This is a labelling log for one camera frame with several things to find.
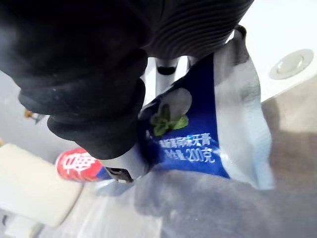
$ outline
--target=mint leaf graphic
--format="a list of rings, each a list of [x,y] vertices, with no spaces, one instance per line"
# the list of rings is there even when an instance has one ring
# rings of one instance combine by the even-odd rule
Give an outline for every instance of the mint leaf graphic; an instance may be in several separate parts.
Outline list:
[[[161,108],[160,118],[165,119],[167,121],[170,120],[170,111],[168,104],[164,104]]]
[[[164,133],[168,130],[168,122],[166,120],[162,120],[159,124],[154,127],[153,132],[155,136],[164,135]]]
[[[173,130],[178,130],[181,128],[184,128],[188,125],[188,117],[186,115],[183,115],[176,123],[171,121],[169,126]]]

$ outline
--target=black glove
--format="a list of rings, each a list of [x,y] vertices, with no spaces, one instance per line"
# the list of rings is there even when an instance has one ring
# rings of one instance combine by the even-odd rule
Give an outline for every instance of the black glove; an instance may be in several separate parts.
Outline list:
[[[123,1],[1,1],[0,70],[20,102],[99,159],[136,142],[148,25]]]

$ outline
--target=white surface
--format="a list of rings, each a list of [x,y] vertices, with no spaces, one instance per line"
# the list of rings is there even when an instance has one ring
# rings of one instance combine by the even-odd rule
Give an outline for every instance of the white surface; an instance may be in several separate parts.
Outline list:
[[[34,238],[40,230],[41,224],[24,217],[16,216],[5,230],[5,235],[10,238]]]
[[[13,144],[0,147],[0,208],[57,226],[80,194],[80,183],[63,180],[49,162]]]
[[[261,84],[261,101],[309,79],[317,73],[317,1],[256,0],[240,24],[247,29],[247,48]],[[287,54],[312,49],[315,58],[289,79],[273,80],[271,68]]]

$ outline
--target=toothpaste packaging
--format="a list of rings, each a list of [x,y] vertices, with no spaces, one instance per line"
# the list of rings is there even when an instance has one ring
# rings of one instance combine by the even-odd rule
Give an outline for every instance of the toothpaste packaging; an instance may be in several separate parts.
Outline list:
[[[260,83],[238,26],[221,49],[196,63],[145,106],[138,125],[153,170],[201,172],[272,189],[271,136]]]

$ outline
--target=white wall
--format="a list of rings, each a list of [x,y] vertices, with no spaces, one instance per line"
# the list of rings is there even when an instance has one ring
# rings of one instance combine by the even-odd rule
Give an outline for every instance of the white wall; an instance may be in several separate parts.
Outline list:
[[[260,77],[262,101],[316,75],[316,11],[316,0],[255,0],[241,20]],[[270,69],[282,57],[307,48],[314,51],[315,58],[302,73],[286,80],[269,78]]]

